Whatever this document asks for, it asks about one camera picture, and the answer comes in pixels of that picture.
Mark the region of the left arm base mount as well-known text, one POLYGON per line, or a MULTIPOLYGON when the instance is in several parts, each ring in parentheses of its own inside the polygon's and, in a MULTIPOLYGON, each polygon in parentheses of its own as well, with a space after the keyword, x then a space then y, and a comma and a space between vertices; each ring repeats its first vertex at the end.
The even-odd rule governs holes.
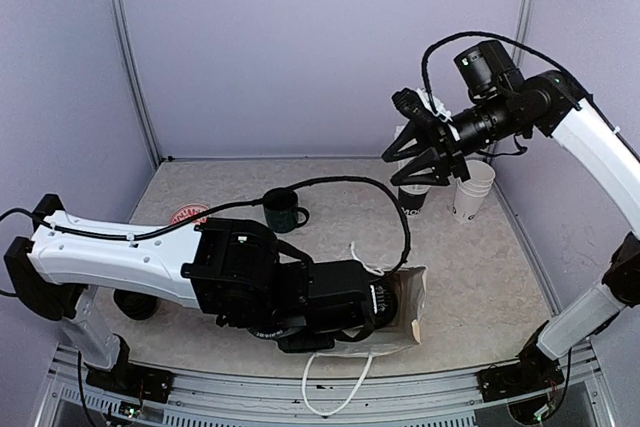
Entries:
POLYGON ((171 371, 126 363, 116 365, 111 371, 88 368, 86 383, 104 391, 152 401, 168 402, 174 382, 171 371))

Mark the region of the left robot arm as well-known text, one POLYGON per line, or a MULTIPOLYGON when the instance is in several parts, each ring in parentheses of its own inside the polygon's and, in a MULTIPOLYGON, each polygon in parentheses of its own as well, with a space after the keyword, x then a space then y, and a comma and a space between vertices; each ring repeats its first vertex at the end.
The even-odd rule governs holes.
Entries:
POLYGON ((285 353, 363 342, 398 312, 386 275, 356 259, 317 262, 266 225, 218 209, 152 228, 76 217, 48 194, 29 218, 33 233, 4 255, 16 296, 42 318, 78 322, 89 364, 121 392, 133 390, 140 371, 121 337, 98 341, 93 287, 112 289, 133 319, 149 317, 162 299, 285 353))

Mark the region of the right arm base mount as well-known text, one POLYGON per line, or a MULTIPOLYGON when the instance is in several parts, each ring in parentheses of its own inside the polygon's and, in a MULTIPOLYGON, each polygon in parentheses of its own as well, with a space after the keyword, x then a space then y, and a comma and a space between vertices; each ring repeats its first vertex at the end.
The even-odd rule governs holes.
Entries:
POLYGON ((520 357, 517 362, 490 366, 476 374, 484 402, 503 400, 550 388, 565 381, 558 360, 520 357))

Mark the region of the brown paper bag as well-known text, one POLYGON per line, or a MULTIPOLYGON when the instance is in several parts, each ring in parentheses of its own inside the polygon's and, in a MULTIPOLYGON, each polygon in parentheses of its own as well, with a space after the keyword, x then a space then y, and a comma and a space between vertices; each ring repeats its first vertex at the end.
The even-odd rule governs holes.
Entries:
POLYGON ((374 330, 366 339, 357 343, 338 341, 328 352, 316 351, 310 355, 301 377, 301 396, 306 409, 312 414, 328 418, 344 410, 354 399, 369 374, 373 360, 417 347, 421 344, 420 321, 426 308, 426 266, 402 267, 384 283, 395 290, 399 308, 395 319, 388 326, 374 330), (349 395, 338 406, 318 410, 310 402, 308 393, 310 371, 314 361, 321 357, 335 359, 362 359, 364 366, 349 395))

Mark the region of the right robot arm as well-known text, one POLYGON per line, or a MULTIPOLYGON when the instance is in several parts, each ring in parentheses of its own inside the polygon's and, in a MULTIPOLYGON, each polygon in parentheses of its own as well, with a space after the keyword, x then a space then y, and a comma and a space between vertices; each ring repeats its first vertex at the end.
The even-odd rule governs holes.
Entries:
POLYGON ((581 163, 631 228, 601 279, 542 325, 519 353, 511 380, 518 389, 531 391, 576 344, 639 303, 639 157, 561 64, 520 44, 519 49, 552 67, 525 78, 505 49, 510 38, 481 31, 475 35, 480 43, 454 59, 471 108, 452 115, 438 107, 428 72, 431 55, 463 38, 462 33, 424 52, 423 88, 393 94, 394 107, 408 123, 381 156, 386 163, 404 164, 392 176, 392 184, 446 186, 450 178, 468 181, 467 156, 509 136, 529 138, 539 130, 581 163))

